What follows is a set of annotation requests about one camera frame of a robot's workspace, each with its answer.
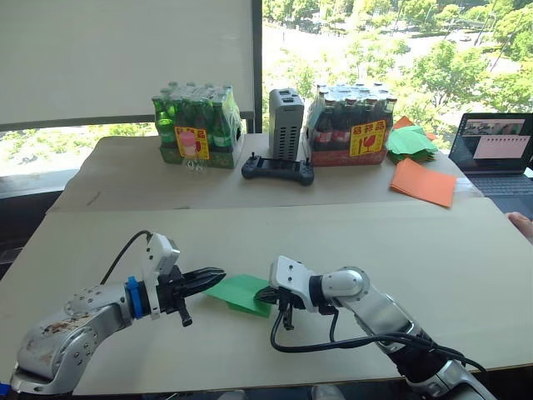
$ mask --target gray power supply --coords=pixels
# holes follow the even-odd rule
[[[295,161],[298,155],[303,101],[294,89],[274,89],[269,96],[272,158]]]

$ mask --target black cable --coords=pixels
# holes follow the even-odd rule
[[[109,278],[109,276],[113,272],[113,269],[115,269],[115,267],[117,266],[118,262],[120,261],[120,259],[124,255],[124,253],[129,249],[129,247],[132,245],[132,243],[135,242],[135,240],[141,235],[147,235],[147,241],[150,240],[150,238],[152,237],[152,233],[150,231],[147,231],[146,229],[143,229],[143,230],[137,232],[136,234],[134,234],[132,236],[132,238],[127,241],[126,245],[122,248],[120,253],[115,257],[115,260],[112,262],[111,266],[109,267],[109,269],[107,270],[106,274],[102,278],[102,281],[100,281],[101,285],[103,285],[103,284],[105,284],[107,282],[107,279]]]
[[[336,316],[334,315],[333,321],[331,321],[331,327],[330,327],[330,340],[333,338],[332,335],[335,331],[336,326]],[[438,353],[442,356],[446,356],[449,359],[454,359],[457,361],[460,361],[462,363],[469,364],[477,369],[479,369],[482,373],[486,374],[486,370],[478,363],[473,360],[470,360],[469,358],[466,358],[462,355],[462,353],[444,346],[439,346],[436,343],[426,340],[422,337],[416,337],[413,335],[409,335],[406,333],[401,332],[394,332],[394,333],[388,333],[384,335],[373,335],[369,337],[356,337],[353,339],[347,339],[347,340],[341,340],[338,342],[331,341],[329,343],[319,343],[319,344],[311,344],[307,346],[282,346],[276,342],[276,335],[277,330],[280,326],[281,320],[283,318],[283,311],[280,310],[279,314],[277,315],[276,321],[274,322],[274,325],[272,326],[271,335],[270,335],[270,343],[273,348],[275,348],[279,352],[283,353],[310,353],[310,352],[320,352],[324,350],[330,350],[333,348],[359,348],[361,346],[366,346],[367,344],[374,343],[374,342],[394,342],[394,343],[401,343],[405,344],[407,346],[412,346],[415,348],[420,348],[429,352]]]

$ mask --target black game controller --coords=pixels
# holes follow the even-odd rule
[[[297,181],[302,186],[311,185],[315,179],[315,173],[309,158],[306,161],[287,161],[263,158],[256,156],[254,152],[242,166],[241,172],[246,179],[274,177]]]

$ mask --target hand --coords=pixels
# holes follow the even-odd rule
[[[515,227],[521,232],[527,240],[533,243],[533,222],[530,219],[519,212],[506,213],[509,221],[515,225]]]

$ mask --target laptop keyboard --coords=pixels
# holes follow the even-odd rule
[[[533,182],[525,175],[515,177],[469,177],[486,196],[533,195]]]

